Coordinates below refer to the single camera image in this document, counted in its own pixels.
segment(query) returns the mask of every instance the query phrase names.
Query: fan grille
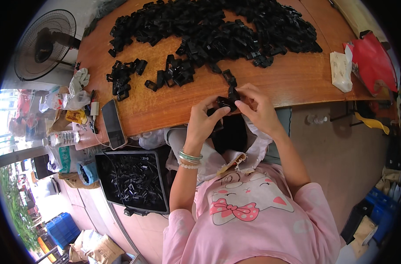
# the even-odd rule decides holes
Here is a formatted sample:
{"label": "fan grille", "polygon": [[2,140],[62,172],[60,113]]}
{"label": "fan grille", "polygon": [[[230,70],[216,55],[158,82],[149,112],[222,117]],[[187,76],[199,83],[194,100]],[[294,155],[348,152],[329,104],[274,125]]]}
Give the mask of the fan grille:
{"label": "fan grille", "polygon": [[35,61],[35,44],[38,33],[44,28],[47,28],[51,34],[61,32],[74,38],[76,20],[69,11],[57,9],[45,13],[29,27],[20,40],[14,60],[14,71],[22,81],[33,81],[48,74],[60,63],[70,49],[69,45],[54,42],[49,59],[37,63]]}

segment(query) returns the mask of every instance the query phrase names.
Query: blue crate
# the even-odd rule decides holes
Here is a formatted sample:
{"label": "blue crate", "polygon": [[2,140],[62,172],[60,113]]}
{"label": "blue crate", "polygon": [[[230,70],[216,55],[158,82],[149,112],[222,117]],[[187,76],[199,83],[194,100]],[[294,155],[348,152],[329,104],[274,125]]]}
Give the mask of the blue crate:
{"label": "blue crate", "polygon": [[367,201],[374,205],[371,213],[372,221],[378,225],[378,230],[373,238],[377,243],[381,243],[385,235],[393,228],[396,218],[398,203],[392,198],[383,194],[380,190],[373,187],[367,194]]}
{"label": "blue crate", "polygon": [[69,213],[61,213],[46,223],[48,234],[61,249],[70,244],[80,234]]}

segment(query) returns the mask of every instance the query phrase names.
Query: pink t-shirt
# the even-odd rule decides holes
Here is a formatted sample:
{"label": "pink t-shirt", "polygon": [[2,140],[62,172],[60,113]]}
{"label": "pink t-shirt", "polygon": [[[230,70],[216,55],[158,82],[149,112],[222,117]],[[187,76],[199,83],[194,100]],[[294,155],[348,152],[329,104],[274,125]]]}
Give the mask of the pink t-shirt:
{"label": "pink t-shirt", "polygon": [[195,196],[197,220],[185,209],[170,214],[162,263],[234,264],[254,256],[335,263],[340,238],[321,186],[309,183],[290,196],[275,164],[204,182]]}

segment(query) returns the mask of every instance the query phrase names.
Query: bracelet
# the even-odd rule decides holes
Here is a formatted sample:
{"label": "bracelet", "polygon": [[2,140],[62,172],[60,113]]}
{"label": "bracelet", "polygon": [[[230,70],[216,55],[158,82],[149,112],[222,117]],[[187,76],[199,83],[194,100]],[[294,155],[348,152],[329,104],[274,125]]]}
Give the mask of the bracelet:
{"label": "bracelet", "polygon": [[183,149],[179,149],[179,156],[182,156],[182,157],[184,157],[184,158],[186,158],[188,160],[191,160],[191,161],[198,161],[201,158],[203,158],[202,155],[197,157],[197,156],[192,156],[192,155],[186,154],[186,153],[183,152]]}
{"label": "bracelet", "polygon": [[190,162],[190,163],[193,163],[193,164],[196,164],[196,165],[199,165],[201,163],[200,160],[197,160],[197,161],[189,160],[189,159],[183,157],[182,155],[180,155],[180,153],[179,153],[178,156],[179,156],[180,160],[187,161],[187,162]]}
{"label": "bracelet", "polygon": [[198,165],[187,165],[187,164],[182,163],[181,160],[178,160],[177,162],[179,163],[180,166],[182,166],[183,168],[186,168],[186,169],[198,169],[199,166],[200,166],[200,164],[198,164]]}

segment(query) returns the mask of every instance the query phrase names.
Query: black tray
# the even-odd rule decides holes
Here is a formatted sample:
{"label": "black tray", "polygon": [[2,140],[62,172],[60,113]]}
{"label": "black tray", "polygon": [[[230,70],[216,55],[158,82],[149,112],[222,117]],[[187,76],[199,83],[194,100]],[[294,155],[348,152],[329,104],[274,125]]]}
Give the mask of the black tray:
{"label": "black tray", "polygon": [[[101,188],[107,201],[140,212],[169,214],[170,187],[166,179],[167,169],[165,168],[168,153],[169,147],[167,146],[155,150],[111,151],[105,152],[105,154],[96,154],[95,160]],[[120,187],[114,184],[116,181],[119,182]],[[133,191],[132,195],[129,190],[126,190],[129,189],[130,183],[133,183],[136,191],[139,191],[137,186],[146,185],[151,189],[151,193],[138,199],[133,198],[141,196],[145,192],[140,191],[136,194],[135,190],[130,188],[130,191]]]}

